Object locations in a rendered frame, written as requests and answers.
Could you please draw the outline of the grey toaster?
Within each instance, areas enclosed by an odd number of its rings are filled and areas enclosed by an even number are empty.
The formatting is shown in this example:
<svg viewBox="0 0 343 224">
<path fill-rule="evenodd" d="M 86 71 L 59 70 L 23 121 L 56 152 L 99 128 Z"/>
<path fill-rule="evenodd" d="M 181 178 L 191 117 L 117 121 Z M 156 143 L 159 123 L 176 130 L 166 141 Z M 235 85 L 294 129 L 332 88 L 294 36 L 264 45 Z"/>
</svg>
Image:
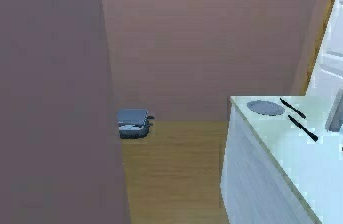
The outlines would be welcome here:
<svg viewBox="0 0 343 224">
<path fill-rule="evenodd" d="M 117 119 L 121 139 L 139 139 L 148 135 L 153 116 L 146 109 L 120 109 Z"/>
</svg>

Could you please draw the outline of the grey round plate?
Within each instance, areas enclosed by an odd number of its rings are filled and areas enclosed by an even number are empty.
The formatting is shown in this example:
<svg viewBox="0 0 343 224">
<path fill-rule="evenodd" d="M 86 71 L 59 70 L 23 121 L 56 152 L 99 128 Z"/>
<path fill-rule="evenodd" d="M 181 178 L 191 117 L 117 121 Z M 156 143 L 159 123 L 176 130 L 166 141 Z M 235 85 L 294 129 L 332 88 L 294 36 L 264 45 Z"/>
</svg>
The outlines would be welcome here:
<svg viewBox="0 0 343 224">
<path fill-rule="evenodd" d="M 277 116 L 282 115 L 285 112 L 285 109 L 270 101 L 264 100 L 255 100 L 247 103 L 247 107 L 252 111 L 260 115 L 267 116 Z"/>
</svg>

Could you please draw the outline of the grey tall shaker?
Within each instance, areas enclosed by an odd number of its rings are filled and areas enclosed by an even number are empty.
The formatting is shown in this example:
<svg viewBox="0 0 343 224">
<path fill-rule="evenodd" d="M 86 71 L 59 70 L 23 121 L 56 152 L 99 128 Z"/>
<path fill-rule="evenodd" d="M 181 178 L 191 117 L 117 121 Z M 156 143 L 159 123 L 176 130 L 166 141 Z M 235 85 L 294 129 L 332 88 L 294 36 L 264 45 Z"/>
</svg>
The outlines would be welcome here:
<svg viewBox="0 0 343 224">
<path fill-rule="evenodd" d="M 325 129 L 331 132 L 339 132 L 343 125 L 343 88 L 341 88 L 333 101 L 328 115 Z"/>
</svg>

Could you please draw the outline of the white window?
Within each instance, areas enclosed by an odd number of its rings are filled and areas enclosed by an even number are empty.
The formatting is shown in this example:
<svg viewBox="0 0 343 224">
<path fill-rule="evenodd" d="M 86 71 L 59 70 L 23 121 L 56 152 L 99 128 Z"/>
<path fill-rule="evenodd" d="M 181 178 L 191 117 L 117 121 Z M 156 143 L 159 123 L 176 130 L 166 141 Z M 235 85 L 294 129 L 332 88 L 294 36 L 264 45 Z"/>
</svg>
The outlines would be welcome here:
<svg viewBox="0 0 343 224">
<path fill-rule="evenodd" d="M 343 87 L 343 0 L 335 0 L 306 94 L 332 103 Z"/>
</svg>

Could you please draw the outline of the white kitchen counter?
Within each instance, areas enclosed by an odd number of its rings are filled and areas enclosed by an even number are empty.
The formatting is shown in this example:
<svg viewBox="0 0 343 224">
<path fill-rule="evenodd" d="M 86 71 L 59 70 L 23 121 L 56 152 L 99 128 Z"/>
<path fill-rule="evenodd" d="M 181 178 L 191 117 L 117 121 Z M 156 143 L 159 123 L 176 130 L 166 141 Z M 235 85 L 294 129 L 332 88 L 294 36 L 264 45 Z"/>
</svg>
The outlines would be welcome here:
<svg viewBox="0 0 343 224">
<path fill-rule="evenodd" d="M 278 96 L 233 96 L 221 194 L 230 224 L 343 224 L 343 126 L 325 130 L 331 105 L 287 96 L 313 141 L 287 117 L 252 112 L 247 103 Z"/>
</svg>

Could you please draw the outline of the black knife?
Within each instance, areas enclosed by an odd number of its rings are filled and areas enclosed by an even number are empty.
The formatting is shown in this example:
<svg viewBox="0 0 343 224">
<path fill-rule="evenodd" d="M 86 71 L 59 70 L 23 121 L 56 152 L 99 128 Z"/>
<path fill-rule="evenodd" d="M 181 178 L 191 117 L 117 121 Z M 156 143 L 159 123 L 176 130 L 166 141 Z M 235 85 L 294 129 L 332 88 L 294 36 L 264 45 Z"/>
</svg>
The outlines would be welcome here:
<svg viewBox="0 0 343 224">
<path fill-rule="evenodd" d="M 284 99 L 279 98 L 279 100 L 281 101 L 281 103 L 282 103 L 283 105 L 285 105 L 286 107 L 288 107 L 288 108 L 290 108 L 291 110 L 293 110 L 293 111 L 294 111 L 295 113 L 297 113 L 301 118 L 303 118 L 303 119 L 306 119 L 306 118 L 307 118 L 306 115 L 305 115 L 303 112 L 301 112 L 301 111 L 298 110 L 297 108 L 293 107 L 290 103 L 288 103 L 288 102 L 285 101 Z"/>
<path fill-rule="evenodd" d="M 318 136 L 311 131 L 309 131 L 307 128 L 305 128 L 301 123 L 299 123 L 295 118 L 293 118 L 291 115 L 287 115 L 288 119 L 299 129 L 302 129 L 313 141 L 318 141 Z"/>
</svg>

